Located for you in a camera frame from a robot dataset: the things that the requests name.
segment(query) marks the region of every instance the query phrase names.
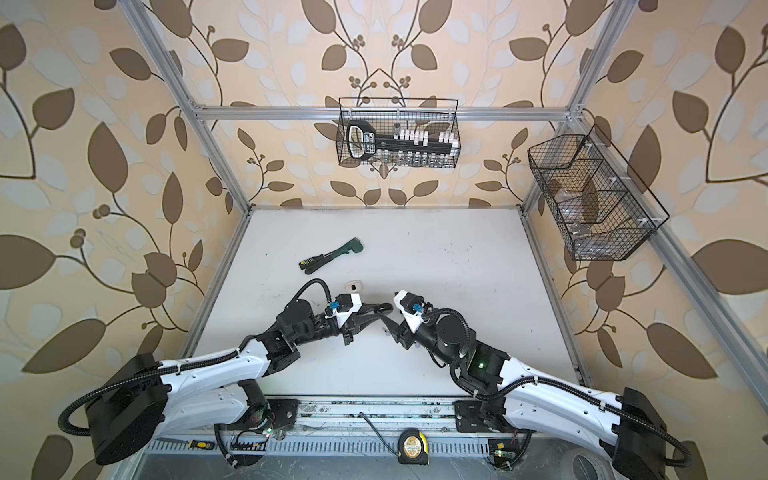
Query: black rack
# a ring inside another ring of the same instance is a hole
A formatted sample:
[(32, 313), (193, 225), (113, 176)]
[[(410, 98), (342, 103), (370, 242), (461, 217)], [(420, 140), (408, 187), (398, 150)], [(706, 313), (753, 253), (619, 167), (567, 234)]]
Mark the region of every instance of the black rack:
[[(670, 215), (621, 152), (628, 172), (617, 173), (605, 160), (599, 146), (607, 148), (606, 137), (594, 130), (535, 145), (528, 160), (571, 258), (626, 260)], [(664, 214), (647, 211), (627, 182), (650, 194)]]
[(462, 149), (457, 108), (458, 100), (447, 98), (342, 97), (339, 164), (455, 168)]

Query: black wire basket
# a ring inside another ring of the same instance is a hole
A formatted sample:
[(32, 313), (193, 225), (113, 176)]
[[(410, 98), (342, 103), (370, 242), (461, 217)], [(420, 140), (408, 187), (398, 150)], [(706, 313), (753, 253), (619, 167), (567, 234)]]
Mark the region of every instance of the black wire basket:
[[(559, 135), (528, 149), (531, 172), (573, 260), (626, 260), (669, 219), (629, 162), (627, 172), (617, 173), (605, 160), (601, 148), (610, 144), (604, 139), (593, 127), (587, 135)], [(664, 213), (647, 211), (627, 182)]]
[(462, 150), (457, 108), (458, 100), (447, 98), (342, 97), (339, 165), (455, 168)]

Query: wire mesh basket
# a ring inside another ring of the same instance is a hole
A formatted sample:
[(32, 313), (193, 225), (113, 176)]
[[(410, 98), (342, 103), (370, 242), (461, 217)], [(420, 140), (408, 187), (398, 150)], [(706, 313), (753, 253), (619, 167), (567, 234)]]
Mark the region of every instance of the wire mesh basket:
[[(573, 260), (626, 260), (669, 219), (628, 162), (629, 174), (605, 160), (603, 139), (593, 127), (587, 135), (560, 135), (528, 149), (531, 172)], [(625, 182), (650, 194), (664, 214), (647, 211)]]
[(462, 149), (457, 108), (458, 100), (447, 98), (340, 98), (339, 164), (455, 168)]

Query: wallpaper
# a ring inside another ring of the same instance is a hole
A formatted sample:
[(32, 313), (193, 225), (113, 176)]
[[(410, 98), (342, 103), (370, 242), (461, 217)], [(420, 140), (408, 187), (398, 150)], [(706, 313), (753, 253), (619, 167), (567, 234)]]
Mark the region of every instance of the wallpaper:
[(641, 171), (768, 350), (768, 3), (641, 2), (586, 118)]
[[(259, 207), (521, 204), (533, 181), (525, 151), (551, 137), (547, 123), (459, 125), (457, 168), (339, 165), (331, 122), (219, 121), (214, 134), (250, 202)], [(220, 192), (215, 178), (208, 187), (211, 194)]]
[(147, 0), (205, 105), (456, 98), (563, 107), (607, 0)]
[(4, 478), (100, 475), (59, 412), (139, 351), (175, 356), (240, 220), (113, 7), (0, 2)]
[(541, 212), (531, 221), (594, 386), (645, 394), (694, 454), (694, 466), (667, 477), (765, 478), (768, 416), (653, 247), (620, 263), (576, 263)]

